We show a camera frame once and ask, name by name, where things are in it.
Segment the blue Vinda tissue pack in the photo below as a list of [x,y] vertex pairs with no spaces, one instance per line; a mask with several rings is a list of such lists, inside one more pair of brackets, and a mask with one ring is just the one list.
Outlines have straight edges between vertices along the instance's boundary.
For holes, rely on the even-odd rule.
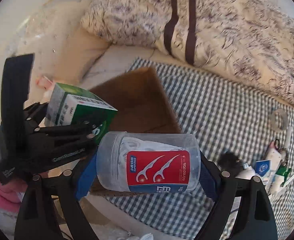
[[261,177],[266,178],[270,175],[270,160],[260,160],[255,162],[255,173]]

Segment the white cream tube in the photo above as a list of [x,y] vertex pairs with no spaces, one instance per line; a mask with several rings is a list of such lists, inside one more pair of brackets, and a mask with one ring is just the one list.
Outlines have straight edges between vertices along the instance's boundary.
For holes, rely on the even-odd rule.
[[272,141],[268,146],[264,159],[270,161],[271,171],[276,172],[278,170],[282,161],[282,155],[276,147],[275,141]]

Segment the clear tape roll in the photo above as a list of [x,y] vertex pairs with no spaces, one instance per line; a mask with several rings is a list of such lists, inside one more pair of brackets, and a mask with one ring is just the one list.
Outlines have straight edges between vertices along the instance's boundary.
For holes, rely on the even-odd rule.
[[270,115],[270,126],[276,133],[283,132],[287,129],[289,124],[288,114],[282,109],[278,108],[274,110]]

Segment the black fluffy object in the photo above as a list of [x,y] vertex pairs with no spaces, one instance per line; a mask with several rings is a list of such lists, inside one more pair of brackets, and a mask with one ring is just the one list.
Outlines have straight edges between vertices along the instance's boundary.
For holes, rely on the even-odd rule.
[[243,162],[232,152],[225,152],[218,159],[218,166],[221,171],[227,171],[232,177],[236,177],[243,171]]

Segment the green checkered cloth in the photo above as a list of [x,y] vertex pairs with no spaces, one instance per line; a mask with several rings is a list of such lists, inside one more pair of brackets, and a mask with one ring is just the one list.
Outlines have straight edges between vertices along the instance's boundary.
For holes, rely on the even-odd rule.
[[[155,67],[182,132],[193,134],[213,162],[228,151],[252,165],[263,159],[273,139],[285,140],[285,133],[274,132],[269,120],[272,111],[283,109],[293,127],[288,165],[294,175],[294,108],[215,74],[162,63]],[[213,206],[200,186],[182,194],[110,197],[108,201],[145,225],[184,239],[196,236]],[[278,237],[286,239],[294,228],[294,180],[272,208]]]

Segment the floral beige quilt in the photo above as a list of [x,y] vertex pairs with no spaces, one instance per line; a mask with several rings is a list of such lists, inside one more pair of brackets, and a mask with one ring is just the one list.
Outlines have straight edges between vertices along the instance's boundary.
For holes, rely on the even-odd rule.
[[267,0],[93,0],[90,34],[156,48],[294,106],[294,19]]

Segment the white cylinder tube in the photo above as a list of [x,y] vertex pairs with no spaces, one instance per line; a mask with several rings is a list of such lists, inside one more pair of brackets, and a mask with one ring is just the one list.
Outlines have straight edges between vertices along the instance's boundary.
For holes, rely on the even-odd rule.
[[285,149],[289,148],[289,145],[291,143],[292,133],[293,133],[293,127],[288,126],[287,131],[286,131],[286,139],[285,139],[285,143],[284,143],[284,148]]

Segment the pink cloth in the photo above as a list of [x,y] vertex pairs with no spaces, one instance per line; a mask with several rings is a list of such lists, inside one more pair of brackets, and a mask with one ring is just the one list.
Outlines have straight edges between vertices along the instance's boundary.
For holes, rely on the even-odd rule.
[[18,213],[21,205],[19,193],[25,193],[27,184],[21,179],[13,179],[8,184],[0,183],[0,209]]

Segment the green sachet packet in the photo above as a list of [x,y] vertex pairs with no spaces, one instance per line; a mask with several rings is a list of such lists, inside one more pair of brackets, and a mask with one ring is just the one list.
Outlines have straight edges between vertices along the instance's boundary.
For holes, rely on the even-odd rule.
[[276,174],[279,175],[279,176],[283,176],[283,178],[284,178],[284,181],[282,182],[281,186],[283,186],[284,183],[286,182],[286,180],[287,180],[289,174],[291,173],[291,170],[292,170],[292,169],[289,168],[288,166],[283,166],[283,165],[281,165],[281,166],[278,168]]

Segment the brown cardboard box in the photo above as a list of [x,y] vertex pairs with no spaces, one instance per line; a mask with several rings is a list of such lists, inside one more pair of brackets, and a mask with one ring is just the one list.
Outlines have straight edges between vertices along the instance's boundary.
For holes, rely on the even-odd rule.
[[154,67],[143,67],[114,77],[91,89],[117,109],[108,133],[98,146],[99,171],[109,175],[116,133],[180,134],[182,132]]

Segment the dental floss pick jar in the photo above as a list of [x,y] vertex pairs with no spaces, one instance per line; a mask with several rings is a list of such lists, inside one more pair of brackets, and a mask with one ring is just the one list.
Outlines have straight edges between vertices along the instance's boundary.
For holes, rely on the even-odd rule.
[[108,132],[96,161],[103,188],[133,193],[182,193],[199,183],[201,152],[192,134]]

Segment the white green medicine box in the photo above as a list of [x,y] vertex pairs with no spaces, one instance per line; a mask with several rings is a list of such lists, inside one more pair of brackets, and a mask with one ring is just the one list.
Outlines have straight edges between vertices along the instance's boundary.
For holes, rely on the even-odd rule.
[[89,122],[94,142],[99,144],[118,110],[92,92],[63,83],[54,85],[45,126],[67,126]]

